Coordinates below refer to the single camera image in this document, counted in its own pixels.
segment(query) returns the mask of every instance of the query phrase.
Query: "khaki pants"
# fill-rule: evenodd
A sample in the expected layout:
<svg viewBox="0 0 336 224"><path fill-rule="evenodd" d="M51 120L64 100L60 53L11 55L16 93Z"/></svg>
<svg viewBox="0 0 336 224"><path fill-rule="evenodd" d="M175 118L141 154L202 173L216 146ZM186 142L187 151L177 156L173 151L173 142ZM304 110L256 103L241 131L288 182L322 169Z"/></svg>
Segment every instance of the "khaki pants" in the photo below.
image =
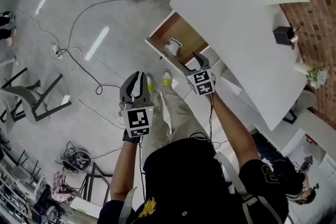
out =
<svg viewBox="0 0 336 224"><path fill-rule="evenodd" d="M193 137L206 136L208 138L192 110L171 87L163 87L162 95L171 118L172 139L170 141L168 138L170 129L163 119L161 95L158 92L151 93L151 102L154 104L152 130L150 134L143 136L142 165L154 151L167 146L171 142L189 138L193 133L197 133Z"/></svg>

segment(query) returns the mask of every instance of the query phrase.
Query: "power strip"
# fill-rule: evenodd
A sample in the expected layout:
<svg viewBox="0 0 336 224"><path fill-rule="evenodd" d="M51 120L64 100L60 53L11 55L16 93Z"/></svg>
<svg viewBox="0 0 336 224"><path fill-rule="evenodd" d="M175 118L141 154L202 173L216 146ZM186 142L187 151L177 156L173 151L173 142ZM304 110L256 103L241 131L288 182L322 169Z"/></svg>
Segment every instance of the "power strip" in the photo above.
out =
<svg viewBox="0 0 336 224"><path fill-rule="evenodd" d="M52 48L53 48L53 51L54 51L56 57L58 58L58 60L62 59L62 58L63 58L63 55L62 55L62 53L59 51L59 48L57 47L57 45L56 45L56 44L53 44Z"/></svg>

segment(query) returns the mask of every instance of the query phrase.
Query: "yellow logo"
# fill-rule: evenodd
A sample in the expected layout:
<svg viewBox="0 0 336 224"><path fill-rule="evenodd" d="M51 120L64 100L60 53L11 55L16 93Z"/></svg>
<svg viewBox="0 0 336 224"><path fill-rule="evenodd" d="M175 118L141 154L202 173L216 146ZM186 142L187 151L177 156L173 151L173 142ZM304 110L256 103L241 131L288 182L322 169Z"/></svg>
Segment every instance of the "yellow logo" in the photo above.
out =
<svg viewBox="0 0 336 224"><path fill-rule="evenodd" d="M275 175L273 174L271 168L269 168L268 165L263 165L261 170L263 171L264 175L265 175L265 180L267 183L278 183L277 178L275 177Z"/></svg>
<svg viewBox="0 0 336 224"><path fill-rule="evenodd" d="M149 199L145 203L145 205L143 207L143 211L139 214L139 218L146 217L148 215L153 214L154 211L156 210L155 206L156 206L156 201L153 197L152 199Z"/></svg>

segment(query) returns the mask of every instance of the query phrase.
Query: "sneaker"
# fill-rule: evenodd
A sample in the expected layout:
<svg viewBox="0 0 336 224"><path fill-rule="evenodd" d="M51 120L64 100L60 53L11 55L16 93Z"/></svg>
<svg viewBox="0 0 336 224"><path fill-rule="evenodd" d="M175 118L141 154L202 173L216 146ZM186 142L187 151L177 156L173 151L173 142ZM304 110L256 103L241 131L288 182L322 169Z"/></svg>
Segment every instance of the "sneaker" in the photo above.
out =
<svg viewBox="0 0 336 224"><path fill-rule="evenodd" d="M9 19L10 24L15 21L15 15L13 12L4 12L3 16Z"/></svg>
<svg viewBox="0 0 336 224"><path fill-rule="evenodd" d="M13 28L11 29L11 32L12 32L12 34L10 35L10 37L6 39L7 44L8 44L10 47L13 45L13 37L14 37L15 34L16 34L16 27L13 27Z"/></svg>
<svg viewBox="0 0 336 224"><path fill-rule="evenodd" d="M12 32L12 34L10 35L10 37L14 37L15 34L16 34L16 27L13 27L13 28L11 29L11 32Z"/></svg>
<svg viewBox="0 0 336 224"><path fill-rule="evenodd" d="M169 70L164 70L162 73L162 80L164 87L171 87L173 81L172 73Z"/></svg>
<svg viewBox="0 0 336 224"><path fill-rule="evenodd" d="M155 92L154 79L151 74L146 74L149 93Z"/></svg>

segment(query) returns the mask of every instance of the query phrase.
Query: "potted plant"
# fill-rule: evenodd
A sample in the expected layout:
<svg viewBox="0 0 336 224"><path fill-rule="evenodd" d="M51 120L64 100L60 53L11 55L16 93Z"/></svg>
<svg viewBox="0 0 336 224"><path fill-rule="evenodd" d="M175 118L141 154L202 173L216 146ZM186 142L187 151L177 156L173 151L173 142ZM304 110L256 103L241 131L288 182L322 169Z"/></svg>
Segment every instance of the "potted plant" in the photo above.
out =
<svg viewBox="0 0 336 224"><path fill-rule="evenodd" d="M328 70L318 67L316 64L311 66L300 62L295 64L295 69L306 75L310 82L310 85L318 89L325 84L326 80L329 78Z"/></svg>

